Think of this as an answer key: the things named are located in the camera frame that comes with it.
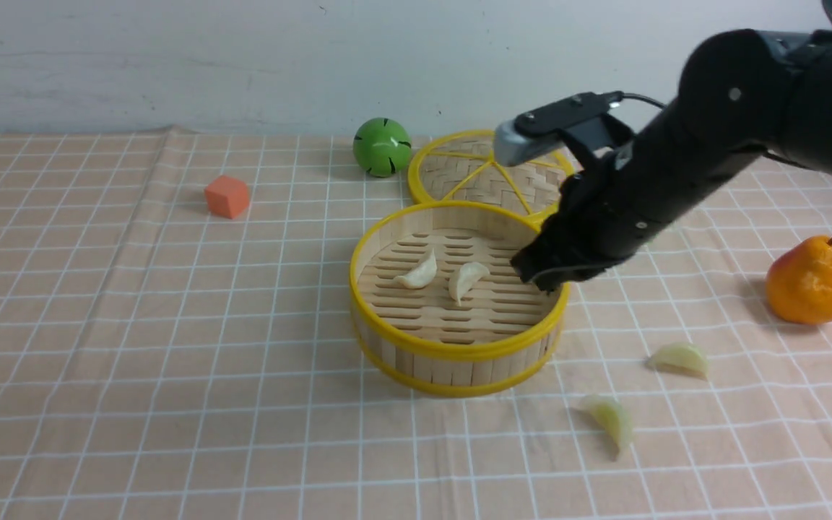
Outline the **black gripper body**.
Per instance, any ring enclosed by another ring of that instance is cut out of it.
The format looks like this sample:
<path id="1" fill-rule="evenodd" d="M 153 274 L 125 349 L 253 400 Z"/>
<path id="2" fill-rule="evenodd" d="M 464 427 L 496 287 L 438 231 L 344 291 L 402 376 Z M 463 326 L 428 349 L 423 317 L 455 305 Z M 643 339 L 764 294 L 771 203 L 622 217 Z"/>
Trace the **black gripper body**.
<path id="1" fill-rule="evenodd" d="M 512 269 L 523 283 L 552 293 L 627 262 L 670 226 L 658 195 L 667 181 L 656 158 L 633 157 L 619 168 L 608 155 L 564 182 L 557 212 L 512 256 Z"/>

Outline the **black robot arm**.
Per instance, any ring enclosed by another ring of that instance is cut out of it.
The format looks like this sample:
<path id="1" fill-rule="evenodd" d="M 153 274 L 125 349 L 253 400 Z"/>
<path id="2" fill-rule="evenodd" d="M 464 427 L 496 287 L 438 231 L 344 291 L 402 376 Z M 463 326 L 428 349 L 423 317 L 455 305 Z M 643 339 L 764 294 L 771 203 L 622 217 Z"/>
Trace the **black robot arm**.
<path id="1" fill-rule="evenodd" d="M 495 160 L 516 167 L 565 146 L 582 172 L 557 212 L 512 257 L 542 292 L 630 260 L 767 152 L 832 175 L 832 34 L 734 30 L 702 42 L 679 92 L 639 132 L 610 110 L 628 93 L 577 93 L 495 131 Z"/>

